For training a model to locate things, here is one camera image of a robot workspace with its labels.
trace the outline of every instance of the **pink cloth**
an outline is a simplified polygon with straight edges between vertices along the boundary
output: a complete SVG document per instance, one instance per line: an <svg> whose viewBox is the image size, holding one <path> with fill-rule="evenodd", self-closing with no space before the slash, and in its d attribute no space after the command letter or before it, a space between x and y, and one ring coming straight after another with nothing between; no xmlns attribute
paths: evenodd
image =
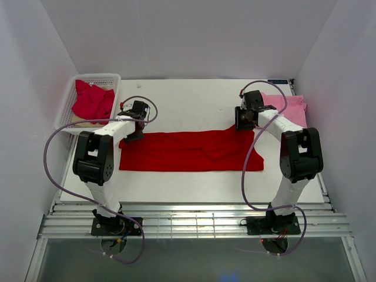
<svg viewBox="0 0 376 282"><path fill-rule="evenodd" d="M281 95L263 95L264 105L272 105L281 110L284 106L283 97ZM287 109L283 112L283 115L293 123L300 125L301 127L307 127L305 112L307 104L303 103L303 96L287 96Z"/></svg>

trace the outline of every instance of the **white table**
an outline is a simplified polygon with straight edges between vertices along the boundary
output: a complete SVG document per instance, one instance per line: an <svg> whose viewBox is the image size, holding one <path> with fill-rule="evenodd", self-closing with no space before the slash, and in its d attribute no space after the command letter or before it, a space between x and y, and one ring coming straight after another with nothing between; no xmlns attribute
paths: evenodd
<svg viewBox="0 0 376 282"><path fill-rule="evenodd" d="M226 129L234 124L234 107L241 102L240 89L251 80L123 80L117 105L129 96L142 95L153 100L159 117L144 132L179 132ZM280 85L291 96L289 85ZM265 83L251 85L247 90L260 90L268 95L278 90ZM274 198L282 174L279 168L279 142L264 133L256 143L264 158L262 172L247 172L246 193L253 203L267 203ZM118 166L120 149L115 148ZM89 189L72 171L73 157L64 186L87 197ZM109 186L124 203L243 203L240 190L241 172L128 172L115 169ZM62 193L61 202L81 202ZM323 203L318 179L303 190L299 203Z"/></svg>

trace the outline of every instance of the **glass panel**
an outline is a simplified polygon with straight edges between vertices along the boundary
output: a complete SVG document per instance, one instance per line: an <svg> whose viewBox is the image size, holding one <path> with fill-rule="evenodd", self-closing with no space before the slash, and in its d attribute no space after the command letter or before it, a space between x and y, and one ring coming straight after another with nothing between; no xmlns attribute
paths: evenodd
<svg viewBox="0 0 376 282"><path fill-rule="evenodd" d="M140 244L129 239L119 256L131 259ZM100 239L48 240L38 281L354 281L341 238L306 238L285 257L236 249L264 251L258 239L147 240L132 266L87 247L101 250Z"/></svg>

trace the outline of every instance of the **white wall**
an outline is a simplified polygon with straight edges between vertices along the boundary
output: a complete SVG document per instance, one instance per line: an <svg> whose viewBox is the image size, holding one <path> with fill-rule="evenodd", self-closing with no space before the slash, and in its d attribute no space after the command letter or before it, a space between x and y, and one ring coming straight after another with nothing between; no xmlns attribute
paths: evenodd
<svg viewBox="0 0 376 282"><path fill-rule="evenodd" d="M320 131L323 176L376 281L376 2L339 0L296 79Z"/></svg>
<svg viewBox="0 0 376 282"><path fill-rule="evenodd" d="M337 0L42 0L80 73L295 78Z"/></svg>
<svg viewBox="0 0 376 282"><path fill-rule="evenodd" d="M77 70L39 0L0 0L0 39L0 276L24 281L56 192L43 171L43 146ZM49 154L57 178L67 140L60 135Z"/></svg>

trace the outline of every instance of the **folded garment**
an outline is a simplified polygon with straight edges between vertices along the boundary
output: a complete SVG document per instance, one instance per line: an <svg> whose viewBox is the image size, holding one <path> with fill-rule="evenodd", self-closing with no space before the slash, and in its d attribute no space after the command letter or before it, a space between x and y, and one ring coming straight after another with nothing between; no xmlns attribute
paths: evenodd
<svg viewBox="0 0 376 282"><path fill-rule="evenodd" d="M207 172L242 170L254 138L252 130L145 133L144 138L125 143L120 170L154 172ZM247 171L264 169L263 158L253 150Z"/></svg>
<svg viewBox="0 0 376 282"><path fill-rule="evenodd" d="M281 95L266 95L261 93L264 100L264 105L272 105L281 110L284 107L284 100ZM307 104L303 103L303 96L287 96L287 109L283 112L283 115L293 123L300 125L301 127L307 127L305 112Z"/></svg>
<svg viewBox="0 0 376 282"><path fill-rule="evenodd" d="M73 113L82 119L109 119L115 99L113 89L104 90L76 80L77 101L72 106Z"/></svg>

